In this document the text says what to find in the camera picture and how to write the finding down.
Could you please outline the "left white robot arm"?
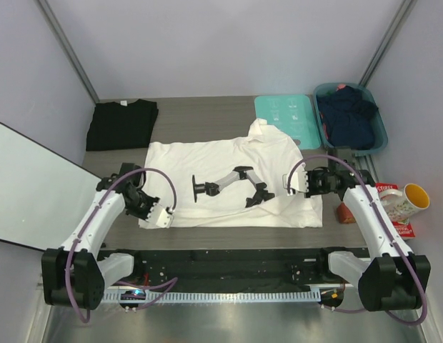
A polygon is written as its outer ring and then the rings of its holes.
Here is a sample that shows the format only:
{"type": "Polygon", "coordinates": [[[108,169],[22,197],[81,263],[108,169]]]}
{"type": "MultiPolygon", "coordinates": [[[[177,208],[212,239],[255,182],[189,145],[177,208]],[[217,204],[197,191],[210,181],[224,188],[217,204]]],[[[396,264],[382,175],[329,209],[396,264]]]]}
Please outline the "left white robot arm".
{"type": "Polygon", "coordinates": [[[145,169],[123,164],[120,174],[97,184],[94,200],[77,228],[59,248],[47,249],[41,258],[47,304],[94,310],[105,289],[120,279],[130,285],[144,279],[144,266],[130,254],[114,253],[102,261],[97,257],[106,234],[122,212],[154,227],[170,225],[169,209],[160,205],[159,198],[141,190],[145,179],[145,169]]]}

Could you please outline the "white printed t shirt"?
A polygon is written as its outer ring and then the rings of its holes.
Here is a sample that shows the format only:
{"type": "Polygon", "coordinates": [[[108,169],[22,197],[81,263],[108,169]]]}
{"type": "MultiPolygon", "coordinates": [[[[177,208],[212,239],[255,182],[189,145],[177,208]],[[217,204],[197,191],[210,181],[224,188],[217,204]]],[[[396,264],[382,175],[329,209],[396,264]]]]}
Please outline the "white printed t shirt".
{"type": "Polygon", "coordinates": [[[322,198],[290,195],[284,185],[302,158],[290,136],[257,119],[244,137],[151,143],[143,190],[176,207],[172,227],[318,228],[322,198]]]}

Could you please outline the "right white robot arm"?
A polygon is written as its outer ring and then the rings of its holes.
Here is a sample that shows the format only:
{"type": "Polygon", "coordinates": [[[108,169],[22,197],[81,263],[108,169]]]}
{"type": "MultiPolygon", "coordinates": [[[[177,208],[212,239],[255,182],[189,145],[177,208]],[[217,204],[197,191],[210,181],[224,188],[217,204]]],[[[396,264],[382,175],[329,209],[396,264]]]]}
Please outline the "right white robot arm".
{"type": "Polygon", "coordinates": [[[358,290],[369,312],[418,309],[424,303],[431,265],[402,240],[381,205],[376,184],[366,170],[307,172],[306,197],[335,193],[349,208],[362,232],[370,261],[363,262],[345,248],[331,248],[316,263],[323,282],[338,276],[358,290]]]}

